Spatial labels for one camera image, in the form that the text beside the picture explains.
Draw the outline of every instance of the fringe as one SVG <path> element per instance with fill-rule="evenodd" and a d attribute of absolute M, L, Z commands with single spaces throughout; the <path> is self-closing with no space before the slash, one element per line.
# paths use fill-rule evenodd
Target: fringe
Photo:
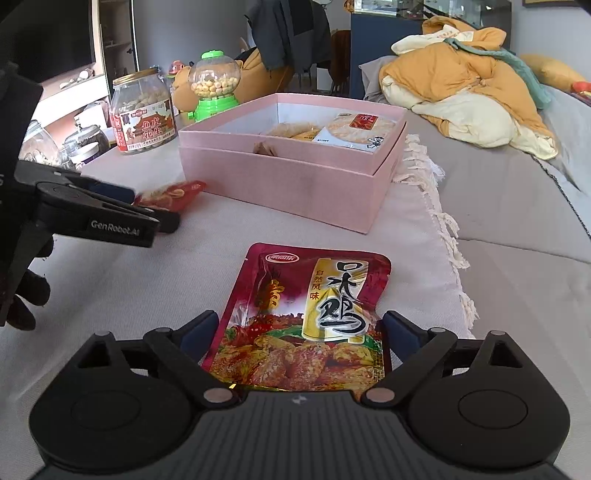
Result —
<path fill-rule="evenodd" d="M 396 175 L 392 181 L 394 183 L 406 183 L 407 185 L 417 186 L 432 205 L 432 208 L 428 212 L 435 220 L 436 225 L 439 226 L 439 235 L 446 246 L 447 258 L 452 265 L 457 286 L 460 288 L 460 302 L 464 310 L 464 319 L 468 328 L 471 329 L 474 327 L 475 320 L 478 319 L 478 313 L 474 302 L 462 289 L 462 282 L 460 281 L 460 274 L 458 272 L 459 268 L 468 268 L 470 264 L 457 247 L 456 238 L 460 228 L 453 217 L 441 209 L 439 192 L 437 191 L 437 185 L 445 177 L 445 172 L 429 158 L 427 147 L 421 145 L 419 142 L 420 138 L 418 135 L 407 135 L 407 146 L 404 151 L 408 153 L 404 156 L 404 161 L 408 171 Z"/>

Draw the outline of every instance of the screw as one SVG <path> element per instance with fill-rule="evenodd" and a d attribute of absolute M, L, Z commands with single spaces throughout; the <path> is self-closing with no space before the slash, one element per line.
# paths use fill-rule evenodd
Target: screw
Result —
<path fill-rule="evenodd" d="M 203 398 L 209 403 L 226 403 L 232 397 L 232 392 L 227 388 L 210 388 L 203 393 Z"/>
<path fill-rule="evenodd" d="M 376 387 L 365 393 L 368 400 L 374 403 L 386 403 L 394 399 L 394 392 L 389 388 Z"/>

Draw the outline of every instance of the television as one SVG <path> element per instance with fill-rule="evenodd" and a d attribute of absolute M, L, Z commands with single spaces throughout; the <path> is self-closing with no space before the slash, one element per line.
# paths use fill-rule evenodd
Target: television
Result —
<path fill-rule="evenodd" d="M 0 46 L 38 83 L 93 63 L 90 0 L 22 0 L 0 24 Z"/>

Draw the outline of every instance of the glass display case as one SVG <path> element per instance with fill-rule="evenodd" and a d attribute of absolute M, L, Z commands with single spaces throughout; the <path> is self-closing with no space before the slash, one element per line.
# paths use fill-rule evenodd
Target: glass display case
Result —
<path fill-rule="evenodd" d="M 509 0 L 355 0 L 355 13 L 392 15 L 409 20 L 444 15 L 475 28 L 501 28 L 508 37 L 511 33 Z"/>

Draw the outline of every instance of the jar label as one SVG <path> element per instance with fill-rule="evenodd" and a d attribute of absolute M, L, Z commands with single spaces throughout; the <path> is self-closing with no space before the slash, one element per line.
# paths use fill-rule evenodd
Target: jar label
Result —
<path fill-rule="evenodd" d="M 117 146 L 122 151 L 150 147 L 176 133 L 170 100 L 152 103 L 132 112 L 113 114 L 111 123 Z"/>

